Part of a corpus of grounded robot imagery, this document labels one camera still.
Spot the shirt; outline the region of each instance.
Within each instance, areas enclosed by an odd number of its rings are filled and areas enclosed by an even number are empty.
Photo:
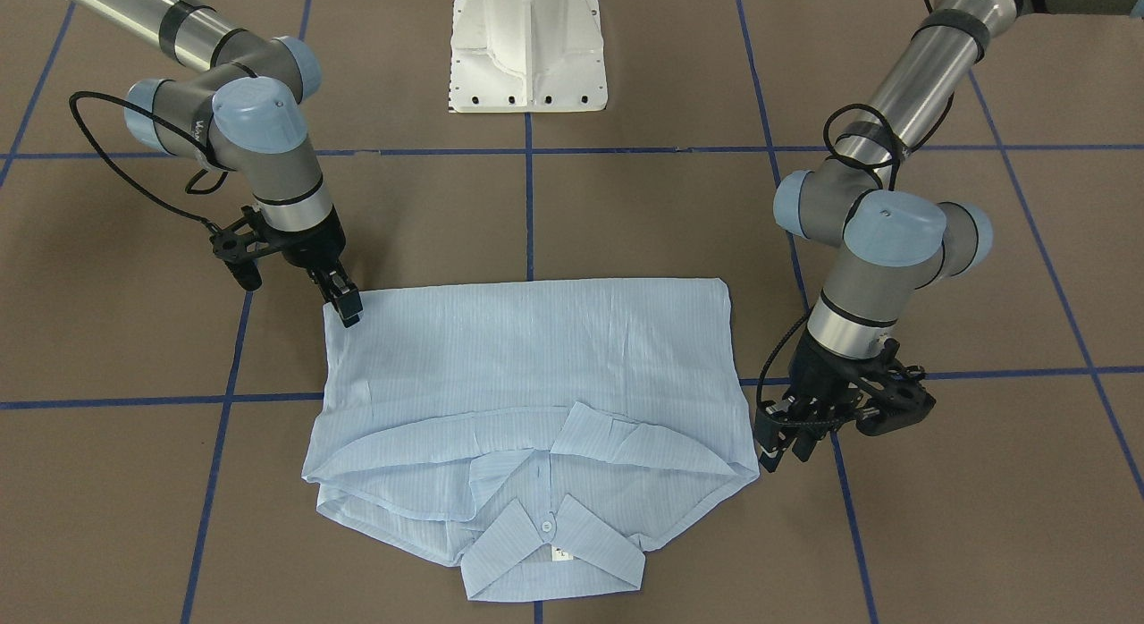
[[[469,599],[634,591],[644,552],[758,476],[717,279],[461,285],[325,308],[318,512]]]

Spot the folded shirt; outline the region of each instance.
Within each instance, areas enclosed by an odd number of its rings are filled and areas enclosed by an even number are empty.
[[[644,555],[758,476],[716,279],[363,293],[325,309],[302,476],[318,512],[469,599],[634,591]]]

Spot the white mount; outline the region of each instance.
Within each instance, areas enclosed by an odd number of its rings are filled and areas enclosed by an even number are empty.
[[[587,112],[607,104],[597,0],[455,0],[453,112]]]

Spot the light blue shirt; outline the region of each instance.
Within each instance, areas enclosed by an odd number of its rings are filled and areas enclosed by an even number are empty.
[[[460,566],[469,599],[634,591],[758,476],[720,281],[363,294],[327,306],[329,378],[303,479],[318,512]]]

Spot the shirt tag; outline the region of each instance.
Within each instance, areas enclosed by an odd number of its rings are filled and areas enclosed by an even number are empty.
[[[575,558],[564,552],[563,550],[553,546],[553,561],[567,561],[570,559],[575,559]]]

